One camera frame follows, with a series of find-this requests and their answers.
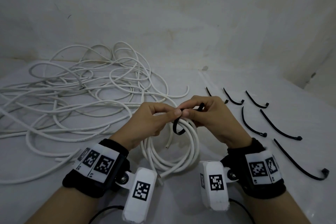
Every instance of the white tabletop surface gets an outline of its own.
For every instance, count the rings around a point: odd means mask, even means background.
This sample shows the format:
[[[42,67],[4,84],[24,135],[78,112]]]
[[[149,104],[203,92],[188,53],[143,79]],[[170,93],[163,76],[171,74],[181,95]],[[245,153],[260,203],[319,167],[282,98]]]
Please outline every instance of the white tabletop surface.
[[[27,72],[29,66],[3,78],[0,86],[33,81]],[[267,132],[268,137],[260,137],[246,128],[247,132],[273,152],[288,191],[306,216],[312,223],[336,223],[336,109],[271,73],[237,70],[174,70],[162,67],[153,67],[153,70],[166,79],[171,95],[180,95],[185,92],[187,85],[190,86],[189,94],[182,99],[176,99],[177,104],[193,95],[206,96],[206,86],[213,95],[220,96],[223,100],[226,99],[223,86],[237,102],[245,99],[243,106],[246,122],[257,131]],[[158,80],[155,80],[155,84],[163,90]],[[264,112],[279,129],[289,135],[301,136],[303,140],[295,141],[278,134],[261,115],[259,108],[250,101],[245,90],[257,103],[269,103],[269,107]],[[111,92],[105,92],[102,96],[108,98]],[[68,100],[76,103],[92,101],[85,96],[70,97]],[[227,106],[243,124],[241,106],[231,102]],[[20,117],[28,123],[34,120],[33,114],[20,114]],[[107,119],[109,118],[76,116],[66,120],[65,124],[70,127],[85,127],[99,124]],[[10,122],[7,118],[1,119],[0,129],[7,127]],[[124,120],[115,124],[114,128],[119,128],[125,122]],[[156,149],[167,159],[180,156],[187,149],[187,137],[174,135],[173,145],[167,150],[163,147],[167,134],[168,129],[165,128],[161,135],[155,138]],[[218,142],[207,129],[199,128],[198,135],[200,160],[220,160],[226,155],[226,146]],[[330,170],[329,177],[324,181],[316,181],[301,173],[278,149],[272,141],[273,138],[276,138],[306,171],[321,176],[320,170],[325,167]],[[60,143],[39,136],[35,138],[37,148],[51,152],[69,152],[85,144],[92,144],[92,141]],[[135,171],[138,166],[149,168],[139,148],[132,150],[128,159],[130,159],[132,171]],[[0,140],[1,180],[31,176],[53,165],[55,165],[53,158],[43,158],[33,154],[27,148],[24,137]],[[71,165],[68,164],[39,180],[19,185],[0,186],[0,222],[6,224],[25,222],[60,187],[63,177],[70,169]],[[243,201],[233,184],[229,184],[229,197]],[[126,198],[127,191],[109,193],[102,199],[99,208],[122,205]],[[99,223],[123,223],[121,211],[103,215]],[[234,204],[231,204],[227,212],[211,212],[205,209],[201,201],[199,174],[194,167],[183,173],[169,176],[164,186],[155,188],[146,223],[250,223],[250,220],[243,209]]]

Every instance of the white tracking device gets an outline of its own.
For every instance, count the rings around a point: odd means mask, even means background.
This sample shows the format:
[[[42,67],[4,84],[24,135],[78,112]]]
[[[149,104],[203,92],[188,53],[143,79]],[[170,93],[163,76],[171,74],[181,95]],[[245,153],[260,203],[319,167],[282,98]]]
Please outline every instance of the white tracking device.
[[[135,174],[125,172],[119,186],[129,189],[122,218],[132,223],[143,223],[146,220],[149,205],[156,182],[157,173],[140,167]]]
[[[204,206],[214,211],[227,211],[230,203],[226,183],[236,181],[228,178],[230,168],[223,167],[220,161],[200,161],[198,166]]]

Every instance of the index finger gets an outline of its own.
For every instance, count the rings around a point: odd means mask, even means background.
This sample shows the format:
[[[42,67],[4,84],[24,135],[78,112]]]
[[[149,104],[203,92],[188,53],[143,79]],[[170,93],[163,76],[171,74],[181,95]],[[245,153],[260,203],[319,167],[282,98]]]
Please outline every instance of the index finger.
[[[201,103],[204,103],[206,107],[210,106],[213,102],[213,97],[201,97],[193,96],[191,99],[180,104],[177,109],[192,109],[196,106],[199,106]]]
[[[170,112],[172,110],[175,110],[175,107],[163,103],[154,103],[154,102],[149,102],[148,107],[152,114],[157,113],[157,112]]]

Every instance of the tangled white cable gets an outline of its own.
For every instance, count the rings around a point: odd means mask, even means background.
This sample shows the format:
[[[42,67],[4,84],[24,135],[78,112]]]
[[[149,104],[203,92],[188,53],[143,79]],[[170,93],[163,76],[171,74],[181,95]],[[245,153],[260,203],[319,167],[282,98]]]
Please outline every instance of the tangled white cable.
[[[117,45],[121,44],[123,45],[123,47],[117,48]],[[86,48],[87,50],[90,50],[91,52],[99,55],[103,59],[103,61],[91,59],[84,60],[84,57],[87,53],[85,52],[77,63],[69,67],[64,67],[53,62],[55,57],[61,52],[66,49],[75,47]],[[101,53],[95,50],[97,47],[105,48],[109,52],[111,57],[103,56]],[[116,53],[123,50],[131,52],[132,54],[134,54],[134,57],[127,56],[117,59],[115,56]],[[145,66],[139,60],[139,57],[144,60],[147,66]],[[38,76],[33,73],[34,68],[40,65],[44,65],[42,76]],[[95,72],[106,69],[112,65],[117,67],[111,67],[108,75],[95,75]],[[62,72],[52,76],[46,76],[46,70],[48,66],[60,68],[62,69]],[[168,85],[164,78],[162,78],[159,74],[154,73],[144,56],[142,56],[139,52],[136,52],[129,44],[125,42],[116,43],[113,47],[113,50],[104,45],[95,45],[91,48],[84,45],[71,45],[62,48],[61,50],[56,52],[49,61],[41,61],[31,66],[29,68],[29,74],[35,78],[39,78],[40,80],[34,83],[19,83],[0,88],[0,98],[6,101],[6,103],[4,103],[0,107],[0,113],[2,114],[0,116],[0,119],[2,119],[3,117],[10,118],[17,124],[21,125],[21,127],[23,127],[22,129],[1,129],[0,139],[16,136],[25,136],[26,144],[31,151],[40,156],[55,158],[55,160],[60,163],[38,175],[16,180],[0,180],[0,184],[24,183],[48,175],[49,173],[63,166],[67,162],[74,161],[76,159],[76,154],[80,151],[80,149],[77,149],[74,152],[50,153],[38,150],[31,143],[32,134],[37,134],[46,139],[59,142],[88,141],[97,135],[114,133],[114,131],[109,131],[110,126],[116,122],[130,118],[132,116],[132,113],[134,113],[141,105],[141,103],[144,102],[145,95],[151,96],[155,102],[163,102],[165,100],[168,100],[172,103],[174,107],[176,107],[177,105],[172,99],[184,97],[189,92],[189,86],[187,86],[187,91],[183,95],[169,95]],[[151,78],[153,75],[157,76],[163,82],[166,88],[166,93],[159,91],[155,87]],[[98,86],[90,85],[92,82],[98,83]],[[120,91],[126,93],[126,95],[113,100],[104,100],[99,97],[99,94],[102,90],[112,88],[117,88]],[[63,98],[68,96],[77,96],[81,94],[89,94],[95,99],[95,101],[87,104],[69,104]],[[141,101],[132,102],[134,95],[141,95]],[[35,102],[29,104],[24,103],[27,98],[34,99]],[[52,110],[39,109],[34,107],[36,105],[51,105]],[[81,110],[86,107],[102,106],[106,108],[118,109],[108,114],[92,114]],[[25,122],[11,114],[11,112],[17,111],[22,108],[34,113],[40,113],[41,115],[31,124],[26,124]],[[89,128],[68,128],[61,123],[62,121],[70,117],[73,112],[77,112],[81,115],[90,117],[107,117],[120,113],[123,110],[126,110],[128,114],[120,118],[116,118],[115,120],[111,120],[105,124],[100,124],[98,126],[92,126]],[[48,124],[39,125],[41,121],[45,120],[51,120],[51,122],[49,122]],[[197,137],[197,130],[194,123],[191,120],[180,119],[179,125],[183,129],[185,129],[190,139],[190,146],[184,156],[172,162],[162,159],[157,154],[153,146],[152,138],[147,138],[144,142],[141,142],[140,144],[141,151],[144,157],[149,161],[152,169],[154,171],[156,171],[156,169],[163,171],[159,175],[159,177],[161,178],[167,176],[170,173],[183,171],[184,169],[192,165],[199,155],[199,140]],[[84,135],[84,137],[79,139],[63,138],[53,135],[56,133],[73,133]],[[172,124],[170,124],[170,136],[166,148],[170,146],[172,138],[173,131]]]

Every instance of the hand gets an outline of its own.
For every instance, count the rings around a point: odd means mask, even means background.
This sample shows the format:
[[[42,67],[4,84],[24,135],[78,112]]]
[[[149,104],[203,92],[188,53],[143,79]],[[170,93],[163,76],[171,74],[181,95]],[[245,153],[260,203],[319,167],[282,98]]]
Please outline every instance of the hand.
[[[192,108],[205,104],[198,112]],[[229,148],[241,148],[251,145],[252,139],[241,124],[232,115],[220,97],[193,96],[177,108],[184,109],[182,117],[194,120],[196,126],[205,126],[220,142]]]
[[[166,112],[166,114],[153,116],[157,112]],[[177,119],[181,113],[180,109],[167,104],[142,103],[130,120],[109,139],[121,144],[127,150],[132,150],[147,137],[158,136],[166,123]]]

